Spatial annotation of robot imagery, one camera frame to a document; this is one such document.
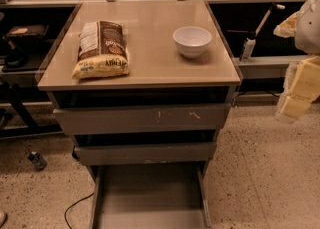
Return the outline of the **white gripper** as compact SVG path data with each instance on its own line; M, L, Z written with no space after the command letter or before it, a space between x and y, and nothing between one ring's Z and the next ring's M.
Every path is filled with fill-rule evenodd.
M307 0L295 12L277 25L273 34L294 37L297 49L307 54L320 54L320 0ZM320 96L320 56L308 56L291 63L286 71L284 91L276 110L278 120L297 120Z

